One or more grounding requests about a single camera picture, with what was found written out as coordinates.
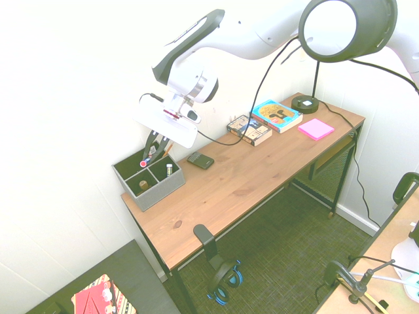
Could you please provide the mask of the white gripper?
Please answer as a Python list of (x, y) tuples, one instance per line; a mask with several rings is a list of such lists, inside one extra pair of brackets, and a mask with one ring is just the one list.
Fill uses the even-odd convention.
[(152, 161), (163, 156), (170, 140), (185, 148), (191, 148), (198, 134), (198, 129), (192, 122), (184, 118), (175, 118), (172, 114), (167, 113), (163, 106), (157, 104), (138, 105), (138, 108), (134, 110), (133, 119), (151, 129), (143, 151), (143, 159), (149, 156), (157, 133), (161, 134), (163, 138), (151, 158)]

